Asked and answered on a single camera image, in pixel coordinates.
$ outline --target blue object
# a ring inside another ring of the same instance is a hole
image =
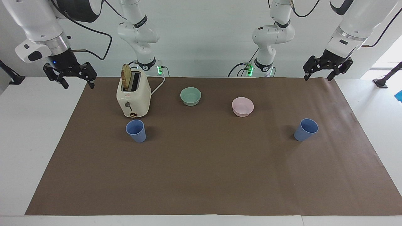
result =
[[[397,93],[397,94],[395,95],[395,98],[396,98],[398,101],[402,102],[402,90],[401,90],[399,93]]]
[[[318,132],[318,125],[312,119],[303,119],[300,122],[294,136],[298,141],[305,141],[307,138]]]
[[[147,138],[144,123],[138,119],[127,123],[126,132],[138,143],[144,142]]]

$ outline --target white table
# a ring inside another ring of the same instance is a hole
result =
[[[402,191],[402,106],[371,81],[337,79],[362,128]],[[23,216],[86,82],[27,77],[0,96],[0,225],[394,226],[402,216]]]

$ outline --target cup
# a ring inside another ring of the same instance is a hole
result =
[[[187,106],[195,106],[201,99],[201,91],[195,87],[187,87],[180,93],[180,98]]]
[[[294,137],[298,141],[305,141],[318,132],[318,124],[312,119],[303,119],[297,128]]]
[[[138,143],[142,143],[146,139],[145,126],[141,120],[135,119],[127,123],[126,132]]]
[[[247,117],[254,110],[254,104],[246,97],[238,97],[233,100],[232,109],[235,115]]]

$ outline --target green bowl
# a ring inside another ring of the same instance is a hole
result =
[[[201,91],[195,87],[187,87],[181,91],[180,98],[185,105],[194,106],[201,99]]]

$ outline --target brown tablecloth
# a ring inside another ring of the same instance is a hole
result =
[[[167,78],[142,144],[125,132],[118,82],[85,88],[26,215],[402,215],[335,81]],[[188,86],[202,92],[197,106],[180,100]],[[232,112],[241,96],[255,105],[246,118]],[[298,142],[307,117],[320,131]]]

